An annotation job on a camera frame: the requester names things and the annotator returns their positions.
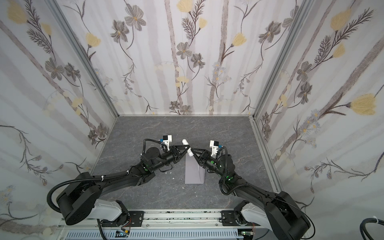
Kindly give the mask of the white glue stick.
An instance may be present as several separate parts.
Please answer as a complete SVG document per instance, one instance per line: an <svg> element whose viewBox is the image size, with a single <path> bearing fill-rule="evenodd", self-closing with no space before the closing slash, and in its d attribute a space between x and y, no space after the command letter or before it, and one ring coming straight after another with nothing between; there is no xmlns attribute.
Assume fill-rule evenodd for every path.
<svg viewBox="0 0 384 240"><path fill-rule="evenodd" d="M194 153L191 150L191 146L189 145L189 142L186 139L183 139L182 143L185 146L185 149L186 149L187 154L189 155L189 157L193 157Z"/></svg>

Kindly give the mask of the grey paper envelope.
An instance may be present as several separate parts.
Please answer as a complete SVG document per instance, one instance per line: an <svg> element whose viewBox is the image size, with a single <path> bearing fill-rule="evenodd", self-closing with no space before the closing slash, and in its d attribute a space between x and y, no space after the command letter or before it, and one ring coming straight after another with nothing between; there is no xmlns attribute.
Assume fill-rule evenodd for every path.
<svg viewBox="0 0 384 240"><path fill-rule="evenodd" d="M205 170L196 162L194 157L186 155L185 184L199 185L205 182Z"/></svg>

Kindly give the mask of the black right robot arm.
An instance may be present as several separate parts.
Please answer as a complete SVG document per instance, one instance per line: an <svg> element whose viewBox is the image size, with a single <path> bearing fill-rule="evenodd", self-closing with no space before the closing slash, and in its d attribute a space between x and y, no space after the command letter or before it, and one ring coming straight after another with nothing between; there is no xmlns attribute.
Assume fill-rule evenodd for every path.
<svg viewBox="0 0 384 240"><path fill-rule="evenodd" d="M263 190L238 175L226 147L219 148L215 157L205 149L189 150L201 167L220 176L218 184L223 195L234 195L263 210L272 232L279 240L302 240L313 226L313 222L298 208L289 194Z"/></svg>

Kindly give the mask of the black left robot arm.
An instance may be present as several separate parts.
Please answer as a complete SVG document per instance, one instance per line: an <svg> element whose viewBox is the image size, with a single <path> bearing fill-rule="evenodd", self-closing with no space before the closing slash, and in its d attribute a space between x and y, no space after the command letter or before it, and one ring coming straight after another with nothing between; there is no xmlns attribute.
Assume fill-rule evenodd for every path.
<svg viewBox="0 0 384 240"><path fill-rule="evenodd" d="M47 195L47 203L54 211L62 214L68 226L78 224L96 208L95 203L100 197L123 188L148 183L156 176L156 170L178 163L188 150L189 145L173 145L161 154L159 149L152 147L141 155L137 165L126 171L96 176L81 173L74 180L54 186Z"/></svg>

